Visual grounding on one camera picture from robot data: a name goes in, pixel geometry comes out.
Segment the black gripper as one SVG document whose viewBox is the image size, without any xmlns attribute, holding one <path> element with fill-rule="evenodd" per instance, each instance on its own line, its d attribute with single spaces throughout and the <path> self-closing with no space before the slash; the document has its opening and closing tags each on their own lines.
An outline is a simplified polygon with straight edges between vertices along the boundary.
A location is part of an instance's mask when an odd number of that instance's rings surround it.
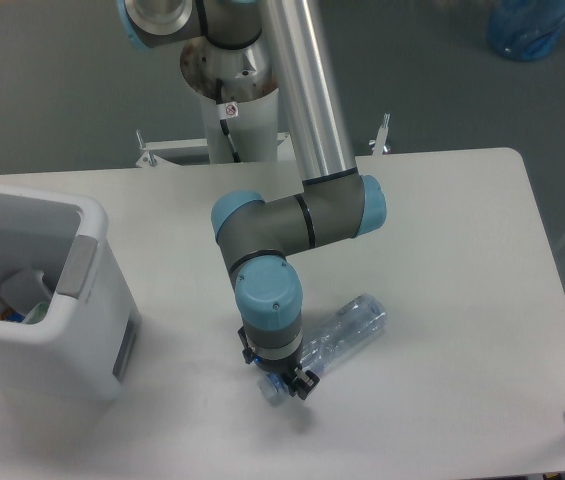
<svg viewBox="0 0 565 480">
<path fill-rule="evenodd" d="M 286 345 L 276 348 L 256 344 L 241 328 L 242 356 L 247 365 L 254 364 L 265 375 L 265 395 L 278 398 L 283 395 L 306 400 L 320 382 L 320 377 L 311 370 L 300 368 L 302 331 Z M 288 377 L 289 391 L 282 377 Z"/>
</svg>

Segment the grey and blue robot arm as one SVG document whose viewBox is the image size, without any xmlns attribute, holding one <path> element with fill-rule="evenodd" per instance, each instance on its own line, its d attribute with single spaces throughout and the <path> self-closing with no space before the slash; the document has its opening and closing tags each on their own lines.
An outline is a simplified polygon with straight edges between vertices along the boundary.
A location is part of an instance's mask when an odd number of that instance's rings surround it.
<svg viewBox="0 0 565 480">
<path fill-rule="evenodd" d="M 303 292 L 291 255 L 379 229 L 387 208 L 379 182 L 358 171 L 313 1 L 121 1 L 129 40 L 143 48 L 199 41 L 265 65 L 281 91 L 301 193 L 265 201 L 236 191 L 211 221 L 242 318 L 247 363 L 306 398 L 319 383 L 302 363 Z"/>
</svg>

